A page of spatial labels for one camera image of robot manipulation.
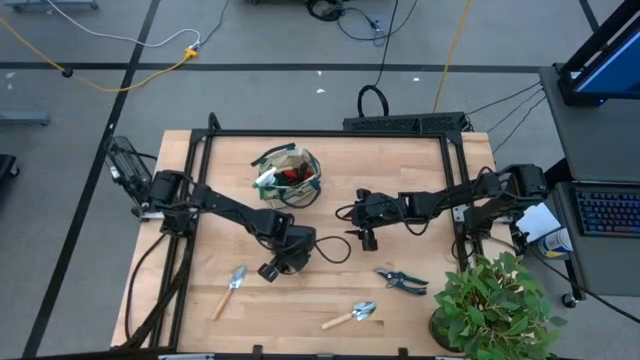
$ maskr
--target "pruning shears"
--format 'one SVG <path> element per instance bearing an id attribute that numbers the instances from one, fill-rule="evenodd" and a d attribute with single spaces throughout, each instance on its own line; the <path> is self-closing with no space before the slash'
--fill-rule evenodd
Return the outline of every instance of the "pruning shears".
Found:
<path id="1" fill-rule="evenodd" d="M 387 288 L 395 287 L 413 295 L 427 295 L 426 285 L 429 283 L 428 281 L 411 277 L 403 272 L 394 272 L 385 268 L 377 268 L 374 271 L 387 280 Z M 407 286 L 405 281 L 412 282 L 417 285 L 423 285 L 423 287 Z"/>

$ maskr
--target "wooden tabletop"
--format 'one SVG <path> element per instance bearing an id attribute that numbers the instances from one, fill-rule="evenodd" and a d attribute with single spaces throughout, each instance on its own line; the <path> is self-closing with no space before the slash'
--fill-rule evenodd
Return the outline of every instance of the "wooden tabletop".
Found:
<path id="1" fill-rule="evenodd" d="M 189 131 L 165 132 L 158 170 L 182 170 L 189 145 Z M 469 174 L 475 178 L 483 166 L 493 168 L 487 134 L 463 134 Z M 352 204 L 356 189 L 367 188 L 397 196 L 399 191 L 439 191 L 446 187 L 439 141 L 419 138 L 289 138 L 216 137 L 207 184 L 215 191 L 254 208 L 261 202 L 251 188 L 256 170 L 249 163 L 267 149 L 289 142 L 309 149 L 322 164 L 322 195 L 307 209 L 292 209 L 296 224 L 313 226 L 317 237 L 343 235 L 354 229 L 334 217 L 334 211 Z M 194 178 L 197 178 L 199 155 Z M 458 177 L 455 149 L 450 146 Z M 141 225 L 131 268 L 159 237 L 160 221 Z M 493 236 L 511 242 L 506 225 L 495 224 Z M 411 235 L 403 225 L 376 229 L 377 252 L 363 252 L 360 242 L 346 236 L 353 247 L 344 264 L 325 261 L 316 251 L 300 276 L 279 276 L 273 283 L 256 271 L 271 259 L 244 228 L 212 214 L 201 217 L 189 289 L 182 320 L 179 351 L 249 353 L 263 345 L 265 353 L 394 355 L 406 347 L 412 355 L 442 355 L 428 333 L 428 320 L 437 308 L 433 295 L 443 290 L 445 271 L 456 271 L 450 253 L 453 225 L 450 213 L 432 220 L 422 236 Z M 339 241 L 319 244 L 333 258 L 341 258 Z M 144 262 L 136 278 L 132 306 L 135 329 L 155 304 L 166 258 L 165 240 Z M 503 245 L 484 242 L 485 254 L 496 258 Z M 228 288 L 232 272 L 247 265 L 249 273 L 234 292 L 217 321 L 215 307 Z M 376 267 L 403 271 L 429 281 L 427 296 L 413 296 L 387 289 Z M 114 345 L 124 342 L 124 300 L 113 335 Z M 351 311 L 353 304 L 375 301 L 377 310 L 362 322 L 350 321 L 324 331 L 320 325 Z M 173 315 L 173 306 L 166 312 Z M 170 321 L 164 322 L 167 342 Z"/>

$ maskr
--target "white cable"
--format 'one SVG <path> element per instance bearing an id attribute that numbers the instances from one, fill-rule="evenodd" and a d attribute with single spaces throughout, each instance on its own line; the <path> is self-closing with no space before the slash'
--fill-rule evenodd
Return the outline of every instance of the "white cable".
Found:
<path id="1" fill-rule="evenodd" d="M 116 36 L 116 35 L 109 35 L 109 34 L 102 34 L 99 32 L 95 32 L 95 31 L 91 31 L 89 29 L 87 29 L 86 27 L 80 25 L 77 21 L 73 20 L 71 17 L 69 17 L 69 15 L 65 14 L 64 12 L 62 12 L 62 10 L 60 10 L 60 8 L 58 8 L 53 1 L 51 0 L 47 0 L 47 2 L 49 3 L 49 5 L 51 5 L 58 13 L 60 13 L 60 15 L 62 15 L 63 17 L 65 17 L 67 20 L 69 20 L 72 24 L 74 24 L 75 26 L 79 27 L 80 29 L 88 32 L 91 35 L 95 35 L 95 36 L 100 36 L 100 37 L 106 37 L 106 38 L 110 38 L 110 39 L 116 39 L 116 40 L 125 40 L 125 41 L 130 41 L 133 43 L 136 43 L 138 45 L 142 45 L 142 46 L 146 46 L 146 47 L 150 47 L 150 48 L 155 48 L 155 47 L 160 47 L 166 43 L 168 43 L 169 41 L 173 40 L 173 38 L 175 38 L 176 36 L 185 33 L 185 32 L 192 32 L 194 34 L 196 34 L 198 36 L 198 38 L 196 39 L 196 42 L 193 43 L 193 45 L 190 46 L 190 48 L 192 49 L 196 49 L 198 46 L 200 46 L 200 32 L 198 32 L 197 30 L 194 29 L 182 29 L 180 31 L 178 31 L 177 33 L 171 35 L 169 38 L 167 38 L 165 41 L 155 44 L 155 45 L 150 45 L 150 44 L 146 44 L 143 42 L 140 42 L 136 39 L 132 39 L 132 38 L 128 38 L 128 37 L 123 37 L 123 36 Z"/>

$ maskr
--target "yellow cable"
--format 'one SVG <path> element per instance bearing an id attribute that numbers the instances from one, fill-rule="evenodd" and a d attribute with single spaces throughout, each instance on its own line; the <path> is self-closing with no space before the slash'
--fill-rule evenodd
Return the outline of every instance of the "yellow cable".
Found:
<path id="1" fill-rule="evenodd" d="M 31 51 L 33 51 L 36 55 L 40 56 L 44 61 L 46 61 L 47 63 L 49 63 L 49 65 L 53 66 L 54 68 L 60 70 L 60 71 L 65 71 L 65 68 L 63 68 L 62 66 L 60 66 L 58 63 L 56 63 L 55 61 L 51 60 L 49 57 L 47 57 L 47 55 L 43 54 L 42 52 L 40 52 L 40 50 L 36 49 L 35 46 L 31 45 L 31 43 L 29 43 L 25 38 L 23 38 L 20 34 L 18 34 L 17 31 L 15 31 L 11 25 L 9 25 L 9 23 L 3 19 L 0 18 L 0 24 L 4 25 L 5 28 L 7 28 L 7 30 L 9 30 L 9 32 L 11 34 L 13 34 L 13 36 L 15 36 L 16 39 L 18 39 L 21 43 L 23 43 L 26 47 L 28 47 Z M 80 82 L 82 82 L 85 85 L 91 86 L 92 88 L 98 89 L 100 91 L 105 91 L 105 92 L 124 92 L 124 91 L 129 91 L 135 88 L 138 88 L 146 83 L 148 83 L 149 81 L 151 81 L 152 79 L 162 75 L 162 74 L 166 74 L 170 71 L 173 71 L 177 68 L 179 68 L 182 64 L 184 64 L 185 62 L 193 59 L 194 57 L 198 56 L 198 52 L 187 48 L 185 50 L 185 54 L 184 57 L 182 58 L 182 60 L 180 60 L 177 64 L 171 66 L 170 68 L 167 68 L 165 70 L 162 71 L 158 71 L 156 73 L 151 74 L 151 76 L 149 76 L 148 78 L 142 80 L 141 82 L 135 84 L 135 85 L 131 85 L 129 87 L 126 88 L 119 88 L 119 89 L 109 89 L 109 88 L 103 88 L 99 85 L 96 85 L 95 83 L 79 77 L 79 76 L 75 76 L 74 78 Z"/>
<path id="2" fill-rule="evenodd" d="M 453 37 L 453 43 L 451 44 L 451 49 L 449 50 L 449 56 L 447 56 L 447 62 L 444 64 L 444 71 L 442 72 L 442 78 L 440 79 L 440 86 L 438 86 L 438 94 L 436 95 L 436 101 L 433 104 L 434 113 L 438 110 L 438 103 L 440 102 L 440 93 L 442 93 L 442 88 L 444 87 L 444 81 L 447 78 L 447 72 L 449 71 L 449 64 L 451 64 L 451 60 L 453 59 L 453 53 L 456 50 L 456 46 L 458 46 L 458 39 L 460 38 L 460 33 L 462 32 L 462 26 L 464 26 L 465 20 L 467 20 L 467 14 L 469 13 L 470 7 L 471 7 L 471 0 L 467 0 L 467 4 L 464 6 L 464 12 L 462 13 L 462 17 L 460 18 L 460 24 L 458 24 L 458 30 L 456 30 L 456 35 Z"/>

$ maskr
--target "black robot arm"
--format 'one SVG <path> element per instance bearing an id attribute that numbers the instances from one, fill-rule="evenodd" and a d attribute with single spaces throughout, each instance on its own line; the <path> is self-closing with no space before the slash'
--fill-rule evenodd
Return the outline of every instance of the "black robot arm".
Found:
<path id="1" fill-rule="evenodd" d="M 435 193 L 401 192 L 397 198 L 365 189 L 356 193 L 358 199 L 348 206 L 351 210 L 347 215 L 337 215 L 359 228 L 349 233 L 362 240 L 365 251 L 378 249 L 375 228 L 404 223 L 424 224 L 426 230 L 429 221 L 442 211 L 485 198 L 489 201 L 482 206 L 470 206 L 463 215 L 468 235 L 488 236 L 494 220 L 504 216 L 517 220 L 524 210 L 548 196 L 542 169 L 534 165 L 512 165 L 499 172 L 483 168 L 476 179 Z M 420 235 L 424 230 L 412 233 Z"/>
<path id="2" fill-rule="evenodd" d="M 247 232 L 274 257 L 258 270 L 260 276 L 272 282 L 278 273 L 302 270 L 309 261 L 316 241 L 316 230 L 294 225 L 291 214 L 273 209 L 253 209 L 211 190 L 205 184 L 192 183 L 186 202 L 176 203 L 177 189 L 189 181 L 182 173 L 160 171 L 151 185 L 150 201 L 164 214 L 160 231 L 172 236 L 185 236 L 189 223 L 200 213 L 212 213 L 243 226 Z"/>

